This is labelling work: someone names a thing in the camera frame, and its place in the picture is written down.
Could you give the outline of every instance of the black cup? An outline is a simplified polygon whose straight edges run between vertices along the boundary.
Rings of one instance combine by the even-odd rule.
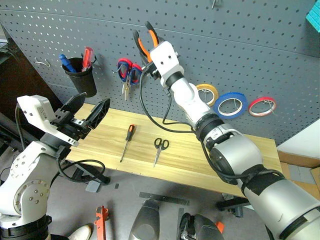
[[[73,57],[69,59],[71,65],[77,72],[70,72],[64,65],[62,68],[64,72],[69,76],[78,92],[86,93],[86,97],[90,98],[97,94],[97,88],[92,74],[92,66],[86,71],[82,70],[83,59],[80,57]]]

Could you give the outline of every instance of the wooden workbench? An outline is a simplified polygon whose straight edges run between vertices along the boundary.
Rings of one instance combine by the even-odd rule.
[[[92,108],[93,105],[84,104],[75,117],[85,119]],[[160,118],[155,117],[155,120],[161,122]],[[135,133],[120,162],[130,124],[136,125]],[[169,127],[190,130],[184,125]],[[170,146],[161,152],[153,168],[156,155],[154,140],[159,137],[169,140]],[[282,171],[274,140],[251,135],[247,137],[261,150],[266,168]],[[142,114],[109,109],[99,126],[79,143],[78,147],[71,148],[68,160],[95,159],[103,162],[108,169],[243,197],[237,186],[224,183],[211,169],[194,134],[164,131]]]

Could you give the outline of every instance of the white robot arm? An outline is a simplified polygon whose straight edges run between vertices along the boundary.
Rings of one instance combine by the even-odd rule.
[[[57,161],[64,159],[71,146],[77,146],[107,114],[110,100],[97,104],[87,119],[78,120],[86,94],[72,97],[56,112],[47,98],[18,97],[28,122],[45,132],[40,141],[31,142],[14,160],[9,176],[0,186],[0,229],[2,239],[49,239],[46,215],[51,181]]]
[[[241,189],[274,237],[317,239],[320,236],[320,202],[281,173],[264,168],[258,147],[201,101],[197,88],[184,77],[183,68],[168,41],[154,48],[150,58],[152,62],[144,71],[152,73],[153,77],[160,75],[161,85],[173,92],[204,148],[209,165],[224,182]]]

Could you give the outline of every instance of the red-handled scissors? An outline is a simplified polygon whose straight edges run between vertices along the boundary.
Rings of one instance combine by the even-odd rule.
[[[139,83],[142,69],[138,64],[132,63],[130,59],[123,57],[117,62],[117,72],[123,82],[122,94],[124,94],[124,100],[126,101],[130,87]]]

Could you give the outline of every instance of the screwdriver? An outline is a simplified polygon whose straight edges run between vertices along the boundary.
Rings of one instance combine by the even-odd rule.
[[[131,124],[128,128],[128,132],[126,134],[126,143],[125,143],[125,146],[124,146],[124,149],[123,149],[123,152],[122,152],[122,156],[121,156],[121,159],[120,159],[120,163],[122,162],[122,160],[124,159],[124,155],[125,155],[125,152],[126,152],[126,149],[127,149],[127,146],[128,146],[128,143],[131,141],[132,139],[132,136],[134,135],[134,131],[135,131],[135,125],[134,124]]]

